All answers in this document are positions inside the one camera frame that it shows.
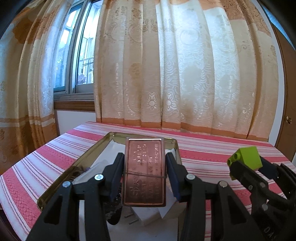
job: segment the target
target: glass pane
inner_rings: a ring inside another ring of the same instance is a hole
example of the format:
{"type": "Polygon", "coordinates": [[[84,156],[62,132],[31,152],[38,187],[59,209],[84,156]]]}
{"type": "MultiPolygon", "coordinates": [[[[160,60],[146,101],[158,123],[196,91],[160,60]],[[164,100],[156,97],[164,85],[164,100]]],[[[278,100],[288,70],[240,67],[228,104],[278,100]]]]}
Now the glass pane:
{"type": "Polygon", "coordinates": [[[70,10],[66,20],[66,25],[63,29],[63,33],[61,34],[56,60],[57,75],[55,80],[55,88],[65,86],[69,45],[81,6],[82,5],[76,6],[70,10]]]}
{"type": "Polygon", "coordinates": [[[87,16],[80,42],[76,78],[77,85],[94,82],[94,40],[96,37],[102,2],[103,1],[93,3],[87,16]]]}

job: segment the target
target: window sill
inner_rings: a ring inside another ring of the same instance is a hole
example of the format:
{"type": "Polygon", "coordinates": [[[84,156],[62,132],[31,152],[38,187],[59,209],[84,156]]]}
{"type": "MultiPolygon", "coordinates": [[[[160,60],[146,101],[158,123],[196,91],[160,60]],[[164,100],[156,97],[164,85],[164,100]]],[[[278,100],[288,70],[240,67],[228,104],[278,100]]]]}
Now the window sill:
{"type": "Polygon", "coordinates": [[[54,96],[54,110],[94,112],[94,94],[79,93],[54,96]]]}
{"type": "Polygon", "coordinates": [[[61,94],[54,95],[56,101],[94,101],[93,93],[61,94]]]}

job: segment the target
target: bed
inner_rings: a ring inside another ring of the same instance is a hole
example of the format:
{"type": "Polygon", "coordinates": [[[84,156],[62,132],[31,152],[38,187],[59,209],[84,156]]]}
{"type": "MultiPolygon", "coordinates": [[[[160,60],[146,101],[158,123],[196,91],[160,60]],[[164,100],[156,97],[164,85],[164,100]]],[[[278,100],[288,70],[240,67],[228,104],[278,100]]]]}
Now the bed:
{"type": "MultiPolygon", "coordinates": [[[[251,209],[250,193],[237,180],[231,180],[226,164],[237,149],[257,146],[259,154],[268,161],[284,163],[296,171],[294,165],[268,142],[87,122],[40,147],[0,176],[0,203],[22,241],[26,240],[40,215],[36,205],[38,198],[64,170],[111,131],[176,139],[182,163],[189,173],[211,183],[227,181],[248,210],[251,209]]],[[[283,196],[273,180],[268,180],[268,183],[272,191],[283,196]]],[[[209,202],[206,208],[205,240],[210,240],[209,202]]]]}

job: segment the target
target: door knob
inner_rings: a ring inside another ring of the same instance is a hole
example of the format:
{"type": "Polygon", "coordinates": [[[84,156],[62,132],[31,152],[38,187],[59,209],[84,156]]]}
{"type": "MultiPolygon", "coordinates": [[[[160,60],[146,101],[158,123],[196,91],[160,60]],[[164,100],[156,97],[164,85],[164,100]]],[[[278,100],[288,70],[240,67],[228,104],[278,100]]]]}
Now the door knob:
{"type": "Polygon", "coordinates": [[[286,122],[287,122],[288,124],[292,124],[292,119],[291,119],[289,116],[287,116],[287,117],[286,117],[286,122]]]}

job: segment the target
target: curtain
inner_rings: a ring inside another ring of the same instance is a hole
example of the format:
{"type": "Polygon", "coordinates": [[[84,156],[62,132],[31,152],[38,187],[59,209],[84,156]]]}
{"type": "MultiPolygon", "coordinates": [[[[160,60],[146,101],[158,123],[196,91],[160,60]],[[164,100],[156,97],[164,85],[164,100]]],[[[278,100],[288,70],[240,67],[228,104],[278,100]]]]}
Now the curtain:
{"type": "Polygon", "coordinates": [[[267,141],[278,66],[249,0],[104,0],[98,122],[267,141]]]}
{"type": "Polygon", "coordinates": [[[52,60],[71,4],[31,2],[0,40],[0,174],[57,136],[52,60]]]}

